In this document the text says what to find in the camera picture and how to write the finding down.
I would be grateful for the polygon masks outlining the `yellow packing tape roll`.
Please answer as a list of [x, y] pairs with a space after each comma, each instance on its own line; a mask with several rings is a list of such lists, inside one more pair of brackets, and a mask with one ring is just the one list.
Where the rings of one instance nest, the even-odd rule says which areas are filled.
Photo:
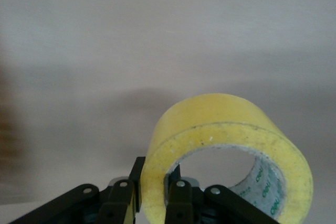
[[230, 190], [280, 224], [303, 223], [313, 195], [305, 157], [259, 107], [234, 95], [211, 93], [175, 104], [154, 129], [141, 174], [142, 205], [150, 224], [164, 224], [168, 174], [208, 148], [253, 155], [253, 168]]

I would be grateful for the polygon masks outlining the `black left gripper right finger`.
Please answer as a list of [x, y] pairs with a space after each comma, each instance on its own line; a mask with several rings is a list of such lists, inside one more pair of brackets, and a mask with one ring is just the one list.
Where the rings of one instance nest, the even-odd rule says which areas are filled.
[[222, 185], [201, 190], [181, 177], [177, 166], [168, 176], [164, 224], [278, 224], [278, 221]]

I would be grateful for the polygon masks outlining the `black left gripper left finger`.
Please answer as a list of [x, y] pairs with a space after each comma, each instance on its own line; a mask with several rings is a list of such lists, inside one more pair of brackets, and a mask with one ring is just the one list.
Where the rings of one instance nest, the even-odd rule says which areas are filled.
[[144, 162], [145, 157], [137, 157], [128, 177], [111, 180], [102, 191], [82, 184], [9, 224], [135, 224]]

